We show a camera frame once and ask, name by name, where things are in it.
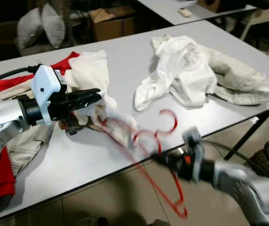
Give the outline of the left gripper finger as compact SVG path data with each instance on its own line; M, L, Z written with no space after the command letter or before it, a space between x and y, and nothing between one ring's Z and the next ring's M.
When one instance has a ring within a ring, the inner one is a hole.
M74 104L73 112L78 114L93 114L99 101L101 101L101 96L80 98Z
M74 91L77 99L80 100L100 100L102 99L101 90L98 88Z

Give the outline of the red wire clothes hanger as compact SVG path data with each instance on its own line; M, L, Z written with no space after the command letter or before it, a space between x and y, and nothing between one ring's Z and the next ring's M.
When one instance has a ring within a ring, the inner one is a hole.
M165 153L163 151L162 142L160 141L160 137L162 136L170 136L175 132L175 130L178 127L178 118L174 111L169 109L162 109L159 111L159 115L167 115L169 118L171 118L171 126L167 128L167 130L149 130L149 129L140 129L138 133L135 134L134 138L135 141L145 139L146 141L151 141L152 144L149 145L150 148L153 149L152 153ZM140 167L141 163L136 160L136 158L133 155L130 155L130 153L125 153L121 150L121 152L126 156L127 159L129 159L136 167ZM182 219L188 218L188 209L185 205L185 196L184 192L182 191L181 183L177 179L177 175L175 173L171 173L171 177L173 179L173 182L175 184L175 187L178 192L178 199L174 200L173 202L170 200L170 198L167 196L166 192L162 190L160 185L156 183L156 181L151 177L149 172L145 169L139 169L139 172L143 177L145 177L148 181L148 183L153 187L155 191L157 191L160 195L160 197L167 202L169 207L173 210L173 212Z

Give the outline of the thin white cloth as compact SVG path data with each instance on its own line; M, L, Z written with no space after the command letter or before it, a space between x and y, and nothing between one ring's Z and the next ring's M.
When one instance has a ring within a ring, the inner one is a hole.
M134 157L148 157L153 149L151 141L145 139L135 141L135 134L140 131L136 120L119 111L113 100L102 100L86 112L93 128L107 135L123 152Z

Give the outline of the large grey table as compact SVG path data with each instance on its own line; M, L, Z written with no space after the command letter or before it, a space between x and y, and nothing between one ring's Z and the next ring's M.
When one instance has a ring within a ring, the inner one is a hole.
M162 138L164 149L181 146L181 133L190 127L195 126L203 136L209 136L269 110L269 101L257 107L244 107L216 97L209 97L201 108L186 108L171 95L165 95L146 110L137 112L133 106L134 92L143 78L155 69L157 62L151 39L166 34L188 36L201 45L246 63L269 78L268 55L206 21L5 60L0 62L0 74L32 65L37 60L56 63L73 51L104 50L110 73L108 94L117 101L120 112L132 115L144 129L167 126L167 118L158 114L163 108L177 115L177 130L173 135ZM0 211L0 221L130 167L132 162L104 134L84 129L70 136L55 129L48 147L16 179L16 194Z

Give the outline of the pale denim trousers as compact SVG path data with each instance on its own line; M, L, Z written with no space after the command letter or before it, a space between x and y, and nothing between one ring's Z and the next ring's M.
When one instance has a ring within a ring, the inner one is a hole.
M54 126L54 123L52 125L31 126L8 142L7 150L12 174L15 177L32 161L42 145L48 144Z

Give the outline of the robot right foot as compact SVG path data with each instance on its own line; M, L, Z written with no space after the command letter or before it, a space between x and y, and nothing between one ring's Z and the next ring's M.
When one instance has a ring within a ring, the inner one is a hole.
M156 219L147 226L171 226L166 220Z

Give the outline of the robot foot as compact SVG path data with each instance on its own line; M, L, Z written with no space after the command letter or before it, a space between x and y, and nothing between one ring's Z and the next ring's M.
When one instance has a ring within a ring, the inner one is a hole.
M171 226L166 220L156 219L147 226Z
M105 217L88 216L76 220L72 226L107 226L108 220Z

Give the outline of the brown cardboard box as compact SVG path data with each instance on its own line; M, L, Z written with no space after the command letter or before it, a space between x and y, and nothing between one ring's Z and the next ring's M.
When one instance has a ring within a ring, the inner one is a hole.
M110 40L137 33L136 11L130 6L99 8L88 12L96 41Z

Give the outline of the grey pillow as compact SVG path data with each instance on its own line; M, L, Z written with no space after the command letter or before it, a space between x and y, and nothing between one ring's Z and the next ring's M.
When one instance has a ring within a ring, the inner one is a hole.
M65 22L50 3L46 3L42 7L41 21L42 28L52 47L61 47L66 33Z
M33 46L43 31L41 12L38 7L28 11L16 26L16 47L18 50Z

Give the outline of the crumpled white garment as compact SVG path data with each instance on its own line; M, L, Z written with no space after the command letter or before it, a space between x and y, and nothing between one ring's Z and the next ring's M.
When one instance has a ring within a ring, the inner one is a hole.
M158 60L155 70L136 89L135 109L145 110L166 93L186 107L204 105L218 85L205 47L188 36L153 37L151 44Z

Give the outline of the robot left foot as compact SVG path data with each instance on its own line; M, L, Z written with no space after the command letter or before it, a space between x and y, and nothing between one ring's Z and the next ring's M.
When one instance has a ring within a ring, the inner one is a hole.
M88 216L76 220L72 226L107 226L108 220L105 217Z

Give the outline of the beige trousers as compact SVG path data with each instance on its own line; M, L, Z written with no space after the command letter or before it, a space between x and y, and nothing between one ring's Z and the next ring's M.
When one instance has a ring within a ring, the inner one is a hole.
M208 65L217 78L214 96L234 105L255 106L269 101L266 74L215 49L201 48L209 54Z

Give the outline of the small grey table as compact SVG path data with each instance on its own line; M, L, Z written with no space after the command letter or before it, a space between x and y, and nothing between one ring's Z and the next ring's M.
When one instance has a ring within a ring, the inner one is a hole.
M210 18L227 15L242 15L243 23L261 24L269 22L269 9L257 9L254 6L246 6L243 9L234 9L222 13L214 13L196 4L196 0L138 0L143 6L151 9L160 17L171 24L186 24L203 21ZM186 8L192 12L192 17L184 18L177 10Z

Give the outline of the small beige object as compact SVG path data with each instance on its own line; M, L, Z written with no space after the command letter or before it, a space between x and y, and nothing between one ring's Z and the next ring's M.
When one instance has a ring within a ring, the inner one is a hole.
M189 11L188 9L186 9L186 8L180 8L180 9L177 10L177 12L184 18L192 17L192 12Z

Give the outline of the dark brown wooden box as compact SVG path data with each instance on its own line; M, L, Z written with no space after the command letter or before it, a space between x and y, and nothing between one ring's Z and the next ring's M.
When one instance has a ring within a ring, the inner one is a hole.
M236 0L196 0L196 4L214 13L239 9L241 6Z

